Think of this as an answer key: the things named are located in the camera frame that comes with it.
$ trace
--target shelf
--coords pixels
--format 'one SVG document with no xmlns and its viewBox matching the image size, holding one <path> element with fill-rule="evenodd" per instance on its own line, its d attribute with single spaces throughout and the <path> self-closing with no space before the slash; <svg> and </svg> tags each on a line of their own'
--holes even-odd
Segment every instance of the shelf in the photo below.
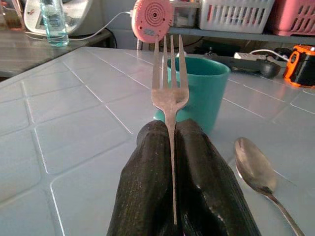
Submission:
<svg viewBox="0 0 315 236">
<path fill-rule="evenodd" d="M 214 37 L 214 38 L 233 38 L 233 39 L 242 39 L 242 40 L 315 45 L 315 37 L 278 36 L 278 35 L 272 35 L 272 34 L 224 32 L 224 31 L 211 31 L 211 30 L 188 29 L 188 28 L 178 28 L 178 27 L 171 27 L 169 30 L 169 33 L 206 36 L 206 37 Z"/>
</svg>

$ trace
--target spoon handle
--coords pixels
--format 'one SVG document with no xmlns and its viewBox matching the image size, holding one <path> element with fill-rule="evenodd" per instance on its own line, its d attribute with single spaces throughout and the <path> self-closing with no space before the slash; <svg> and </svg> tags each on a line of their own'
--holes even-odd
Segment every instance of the spoon handle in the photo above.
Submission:
<svg viewBox="0 0 315 236">
<path fill-rule="evenodd" d="M 300 227 L 297 225 L 297 223 L 290 216 L 289 212 L 286 211 L 284 206 L 278 201 L 278 199 L 272 194 L 266 194 L 266 197 L 269 198 L 280 209 L 281 213 L 286 218 L 286 220 L 289 222 L 289 224 L 292 227 L 295 234 L 297 236 L 305 236 L 305 234 L 302 232 Z"/>
</svg>

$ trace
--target plastic bottle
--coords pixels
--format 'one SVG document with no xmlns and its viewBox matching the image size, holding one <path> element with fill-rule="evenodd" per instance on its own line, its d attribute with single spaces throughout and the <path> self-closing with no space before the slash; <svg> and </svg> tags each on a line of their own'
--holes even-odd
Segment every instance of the plastic bottle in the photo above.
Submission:
<svg viewBox="0 0 315 236">
<path fill-rule="evenodd" d="M 68 45 L 62 0 L 40 0 L 48 42 L 55 47 Z"/>
</svg>

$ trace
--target cup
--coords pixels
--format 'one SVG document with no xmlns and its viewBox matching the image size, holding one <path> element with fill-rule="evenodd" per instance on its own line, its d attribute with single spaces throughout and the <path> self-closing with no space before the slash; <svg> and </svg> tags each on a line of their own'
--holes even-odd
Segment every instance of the cup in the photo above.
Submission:
<svg viewBox="0 0 315 236">
<path fill-rule="evenodd" d="M 220 104 L 230 69 L 219 62 L 186 57 L 187 79 L 189 84 L 188 104 L 177 113 L 176 120 L 193 119 L 203 131 L 209 134 L 216 122 Z M 171 61 L 167 61 L 168 81 L 171 81 Z M 177 83 L 179 77 L 179 58 L 175 58 Z M 163 112 L 158 111 L 155 119 L 165 121 Z"/>
</svg>

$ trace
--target metal spoon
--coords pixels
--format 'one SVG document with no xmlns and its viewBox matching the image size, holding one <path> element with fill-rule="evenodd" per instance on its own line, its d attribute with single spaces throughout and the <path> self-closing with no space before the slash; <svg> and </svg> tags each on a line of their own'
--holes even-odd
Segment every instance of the metal spoon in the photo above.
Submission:
<svg viewBox="0 0 315 236">
<path fill-rule="evenodd" d="M 284 206 L 273 195 L 277 186 L 277 177 L 267 157 L 249 139 L 238 138 L 235 141 L 235 160 L 237 170 L 243 180 L 279 208 L 296 235 L 304 236 Z"/>
</svg>

